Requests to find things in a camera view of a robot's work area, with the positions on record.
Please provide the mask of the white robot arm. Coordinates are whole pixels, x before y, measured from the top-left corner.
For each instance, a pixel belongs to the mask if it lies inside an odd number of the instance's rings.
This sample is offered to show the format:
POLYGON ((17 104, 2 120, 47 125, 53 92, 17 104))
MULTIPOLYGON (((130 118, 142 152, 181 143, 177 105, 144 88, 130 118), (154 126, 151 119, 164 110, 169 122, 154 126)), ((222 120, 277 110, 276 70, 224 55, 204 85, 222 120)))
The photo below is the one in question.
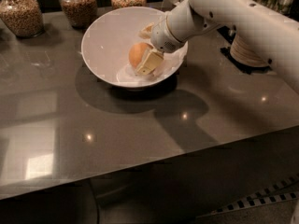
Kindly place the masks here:
POLYGON ((235 28, 253 51, 299 92, 299 22, 253 0, 183 0, 139 32, 156 52, 173 53, 216 25, 235 28))

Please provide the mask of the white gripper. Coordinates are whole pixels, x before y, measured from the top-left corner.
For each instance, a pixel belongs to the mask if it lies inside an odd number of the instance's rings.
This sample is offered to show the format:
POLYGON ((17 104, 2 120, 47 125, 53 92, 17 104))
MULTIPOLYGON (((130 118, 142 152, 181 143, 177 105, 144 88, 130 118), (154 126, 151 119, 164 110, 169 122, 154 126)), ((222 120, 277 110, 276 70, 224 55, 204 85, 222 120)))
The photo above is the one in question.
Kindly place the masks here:
POLYGON ((155 47, 155 49, 145 49, 141 61, 135 69, 135 72, 142 76, 150 74, 163 62, 162 52, 174 53, 184 46, 171 34, 166 19, 161 19, 155 24, 149 23, 138 32, 138 36, 142 39, 150 39, 151 44, 155 47))

